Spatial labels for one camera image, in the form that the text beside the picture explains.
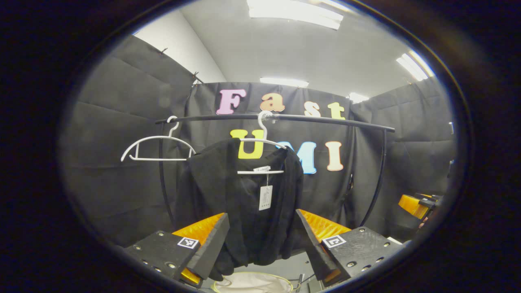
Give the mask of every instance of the ceiling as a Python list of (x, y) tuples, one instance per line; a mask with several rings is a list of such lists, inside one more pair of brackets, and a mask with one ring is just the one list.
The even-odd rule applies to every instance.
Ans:
[(412, 82), (396, 59), (408, 47), (367, 16), (344, 15), (338, 31), (283, 19), (251, 19), (246, 0), (200, 0), (181, 9), (227, 81), (293, 78), (308, 88), (368, 97)]

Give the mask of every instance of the hanger hook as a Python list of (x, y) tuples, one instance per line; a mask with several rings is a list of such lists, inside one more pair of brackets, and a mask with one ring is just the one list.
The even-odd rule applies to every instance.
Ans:
[[(176, 119), (176, 118), (177, 118), (177, 116), (173, 116), (173, 115), (172, 115), (172, 116), (168, 117), (168, 119), (166, 120), (166, 123), (170, 123), (170, 121), (171, 121), (172, 119)], [(177, 122), (176, 125), (174, 125), (174, 127), (172, 127), (172, 129), (170, 129), (170, 132), (168, 133), (168, 136), (171, 137), (171, 136), (172, 136), (172, 132), (173, 132), (174, 130), (176, 130), (178, 126), (179, 126), (179, 122)]]
[(266, 129), (266, 126), (262, 123), (262, 119), (264, 116), (271, 116), (273, 113), (271, 111), (263, 110), (259, 113), (257, 117), (257, 121), (259, 122), (259, 126), (264, 130), (264, 137), (263, 139), (266, 139), (268, 137), (268, 129)]

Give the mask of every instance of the clothing rack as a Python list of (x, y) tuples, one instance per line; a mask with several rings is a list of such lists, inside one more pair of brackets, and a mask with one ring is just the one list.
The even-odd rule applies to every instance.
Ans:
[[(232, 119), (240, 119), (240, 120), (253, 120), (258, 119), (258, 114), (230, 114), (230, 115), (205, 115), (205, 116), (189, 116), (189, 117), (179, 117), (175, 119), (171, 119), (169, 123), (176, 122), (184, 122), (184, 121), (207, 121), (207, 120), (232, 120)], [(376, 183), (375, 193), (373, 195), (373, 199), (371, 200), (371, 204), (360, 223), (360, 226), (363, 226), (373, 208), (375, 206), (376, 200), (378, 199), (378, 194), (380, 193), (380, 187), (383, 179), (383, 168), (386, 163), (387, 156), (387, 132), (395, 132), (395, 129), (388, 126), (376, 125), (371, 123), (353, 121), (353, 120), (340, 120), (333, 118), (325, 118), (325, 117), (310, 117), (310, 116), (302, 116), (302, 115), (285, 115), (285, 114), (272, 114), (266, 115), (263, 119), (272, 119), (272, 120), (290, 120), (290, 121), (306, 121), (306, 122), (316, 122), (316, 123), (328, 123), (328, 124), (339, 124), (339, 125), (347, 125), (354, 126), (363, 129), (373, 129), (382, 131), (382, 158), (380, 161), (380, 173), (378, 174), (378, 181)], [(166, 124), (167, 120), (158, 120), (156, 124)]]

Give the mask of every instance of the white bag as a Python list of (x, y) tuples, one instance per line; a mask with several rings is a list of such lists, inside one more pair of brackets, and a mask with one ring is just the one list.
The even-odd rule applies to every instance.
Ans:
[(290, 293), (293, 285), (288, 280), (271, 274), (240, 272), (215, 281), (212, 290), (217, 293)]

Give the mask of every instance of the white wall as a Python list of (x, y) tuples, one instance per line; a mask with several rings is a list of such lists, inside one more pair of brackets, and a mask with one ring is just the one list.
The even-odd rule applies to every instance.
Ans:
[(191, 73), (199, 71), (202, 81), (225, 82), (226, 78), (195, 31), (179, 10), (170, 12), (141, 28), (134, 36), (156, 47)]

